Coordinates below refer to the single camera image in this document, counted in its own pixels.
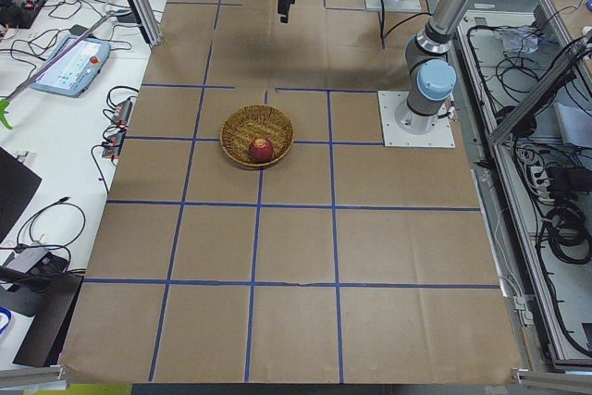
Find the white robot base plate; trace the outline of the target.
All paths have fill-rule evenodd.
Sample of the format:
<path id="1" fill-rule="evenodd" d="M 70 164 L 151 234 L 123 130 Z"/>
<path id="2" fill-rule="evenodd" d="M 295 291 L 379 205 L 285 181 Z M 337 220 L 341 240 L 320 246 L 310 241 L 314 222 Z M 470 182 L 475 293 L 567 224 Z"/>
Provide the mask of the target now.
<path id="1" fill-rule="evenodd" d="M 455 141 L 442 105 L 432 117 L 418 116 L 407 104 L 408 92 L 379 91 L 383 143 L 388 148 L 454 149 Z"/>

